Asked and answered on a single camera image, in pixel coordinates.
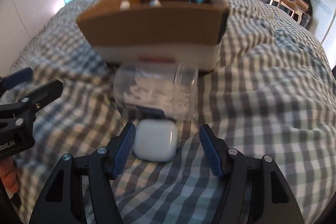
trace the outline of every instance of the bed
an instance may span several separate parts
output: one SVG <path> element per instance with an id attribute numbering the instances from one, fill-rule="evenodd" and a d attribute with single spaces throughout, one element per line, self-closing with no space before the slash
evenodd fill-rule
<path id="1" fill-rule="evenodd" d="M 15 156 L 19 216 L 26 223 L 60 157 L 92 153 L 125 123 L 113 101 L 115 70 L 94 52 L 75 22 L 96 1 L 67 4 L 11 68 L 29 66 L 34 79 L 7 92 L 1 103 L 52 79 L 64 85 L 62 96 L 37 114 L 35 146 Z M 336 85 L 321 45 L 274 6 L 228 2 L 216 69 L 199 77 L 192 121 L 177 122 L 175 159 L 154 163 L 131 152 L 124 173 L 111 182 L 125 224 L 211 223 L 221 186 L 197 134 L 204 123 L 246 156 L 275 158 L 305 223 L 313 223 L 336 192 Z M 83 195 L 88 223 L 94 223 L 86 180 Z"/>

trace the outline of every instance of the clear plastic jar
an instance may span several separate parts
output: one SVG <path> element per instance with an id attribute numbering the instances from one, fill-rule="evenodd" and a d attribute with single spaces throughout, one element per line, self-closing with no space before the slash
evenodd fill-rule
<path id="1" fill-rule="evenodd" d="M 197 101 L 198 69 L 170 63 L 123 63 L 114 79 L 120 107 L 162 110 L 166 117 L 191 120 Z"/>

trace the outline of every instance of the airpods case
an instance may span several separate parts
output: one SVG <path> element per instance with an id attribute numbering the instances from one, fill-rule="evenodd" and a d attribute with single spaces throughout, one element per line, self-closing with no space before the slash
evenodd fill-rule
<path id="1" fill-rule="evenodd" d="M 170 120 L 141 120 L 136 127 L 134 153 L 143 160 L 167 162 L 176 154 L 177 127 Z"/>

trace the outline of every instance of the bolt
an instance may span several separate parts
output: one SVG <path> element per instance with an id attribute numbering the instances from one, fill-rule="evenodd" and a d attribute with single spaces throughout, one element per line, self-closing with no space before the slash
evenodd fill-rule
<path id="1" fill-rule="evenodd" d="M 71 155 L 70 154 L 64 154 L 62 157 L 63 160 L 70 160 L 71 159 Z"/>
<path id="2" fill-rule="evenodd" d="M 105 154 L 106 151 L 107 151 L 106 147 L 101 147 L 101 148 L 98 148 L 98 150 L 97 150 L 97 152 L 98 152 L 99 154 Z"/>
<path id="3" fill-rule="evenodd" d="M 16 126 L 20 126 L 20 125 L 22 125 L 23 124 L 23 119 L 22 118 L 19 118 L 19 119 L 17 119 L 16 121 L 15 121 L 15 125 Z"/>
<path id="4" fill-rule="evenodd" d="M 272 159 L 271 156 L 266 155 L 266 156 L 264 157 L 264 160 L 265 160 L 266 162 L 271 162 L 273 159 Z"/>
<path id="5" fill-rule="evenodd" d="M 232 155 L 232 156 L 235 156 L 238 154 L 238 150 L 235 149 L 235 148 L 230 148 L 229 149 L 229 154 Z"/>

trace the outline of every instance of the brown cardboard box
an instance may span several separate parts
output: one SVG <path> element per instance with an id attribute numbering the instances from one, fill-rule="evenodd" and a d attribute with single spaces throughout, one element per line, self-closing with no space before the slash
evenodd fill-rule
<path id="1" fill-rule="evenodd" d="M 296 5 L 298 5 L 298 7 L 300 7 L 303 11 L 305 12 L 308 11 L 309 5 L 303 0 L 291 0 L 291 1 L 294 2 Z"/>
<path id="2" fill-rule="evenodd" d="M 211 58 L 211 64 L 207 65 L 211 68 L 206 70 L 214 68 L 213 59 L 218 57 L 218 44 L 226 28 L 228 6 L 225 0 L 206 0 L 209 4 L 159 0 L 162 7 L 150 7 L 151 0 L 128 1 L 130 9 L 119 10 L 122 0 L 100 0 L 77 18 L 80 30 L 105 61 L 134 61 L 154 57 L 154 54 L 156 58 L 186 64 L 191 59 L 201 58 L 202 53 L 189 56 L 191 47 L 196 47 L 203 53 L 205 48 L 211 49 L 209 52 L 216 57 L 203 58 Z M 174 52 L 167 50 L 174 47 L 176 51 L 184 47 L 188 56 L 176 57 Z M 186 65 L 197 65 L 198 61 L 191 63 Z"/>

